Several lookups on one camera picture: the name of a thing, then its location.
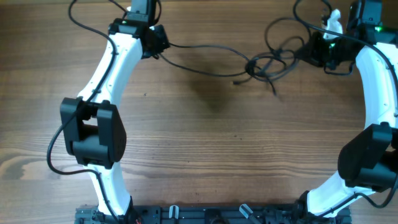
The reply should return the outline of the black USB cable gold plug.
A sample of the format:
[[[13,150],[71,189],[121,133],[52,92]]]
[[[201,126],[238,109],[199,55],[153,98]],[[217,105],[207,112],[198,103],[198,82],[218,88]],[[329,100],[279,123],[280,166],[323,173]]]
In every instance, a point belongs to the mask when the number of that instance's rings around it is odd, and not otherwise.
[[[260,82],[265,82],[269,83],[270,85],[273,84],[274,81],[277,81],[284,76],[286,76],[289,72],[291,72],[299,63],[299,59],[295,57],[295,51],[291,49],[285,49],[284,47],[292,40],[299,40],[302,45],[305,45],[305,41],[303,37],[296,35],[296,36],[291,36],[283,41],[277,48],[271,47],[269,40],[268,40],[268,35],[269,31],[272,26],[276,25],[278,22],[282,21],[297,21],[293,17],[280,17],[274,21],[272,21],[264,30],[264,41],[266,43],[267,48],[269,49],[267,52],[259,53],[256,56],[249,58],[242,54],[241,52],[238,52],[237,50],[227,47],[224,45],[177,45],[170,43],[170,46],[172,47],[177,47],[181,49],[197,49],[197,48],[214,48],[214,49],[222,49],[222,50],[228,50],[239,57],[243,58],[246,61],[246,64],[244,66],[244,70],[242,72],[238,73],[233,73],[233,74],[217,74],[217,73],[210,73],[210,72],[204,72],[200,70],[195,70],[193,68],[188,68],[183,65],[179,65],[176,63],[171,62],[169,59],[167,59],[165,56],[160,54],[160,58],[165,60],[167,63],[170,65],[181,68],[183,70],[193,72],[193,73],[198,73],[201,75],[206,75],[210,77],[218,77],[218,78],[226,78],[226,77],[238,77],[244,74],[249,75],[249,78],[242,80],[242,81],[235,81],[235,85],[240,85],[245,82],[248,82],[250,79],[254,78]],[[283,68],[279,71],[276,72],[268,72],[267,70],[271,66],[272,62],[279,62],[283,65]]]

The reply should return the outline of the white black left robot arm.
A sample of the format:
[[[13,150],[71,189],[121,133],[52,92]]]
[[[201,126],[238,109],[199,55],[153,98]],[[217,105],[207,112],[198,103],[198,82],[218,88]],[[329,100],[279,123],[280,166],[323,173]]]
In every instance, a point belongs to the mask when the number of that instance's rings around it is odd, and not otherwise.
[[[133,1],[108,33],[104,54],[88,84],[76,98],[60,105],[67,153],[89,173],[99,204],[92,219],[101,223],[134,223],[132,198],[124,185],[120,161],[127,136],[118,111],[135,66],[142,59],[158,58],[169,48],[158,23],[160,1]]]

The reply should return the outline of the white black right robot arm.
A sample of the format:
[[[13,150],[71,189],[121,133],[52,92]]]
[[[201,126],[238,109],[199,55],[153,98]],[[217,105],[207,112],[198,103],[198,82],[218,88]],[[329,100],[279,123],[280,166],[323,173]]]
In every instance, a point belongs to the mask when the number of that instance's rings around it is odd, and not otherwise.
[[[357,199],[387,192],[379,204],[384,208],[397,191],[397,31],[383,26],[381,13],[381,1],[354,1],[342,26],[333,9],[296,51],[297,58],[327,74],[345,61],[357,67],[366,109],[364,129],[342,148],[337,171],[296,201],[298,219],[335,218]]]

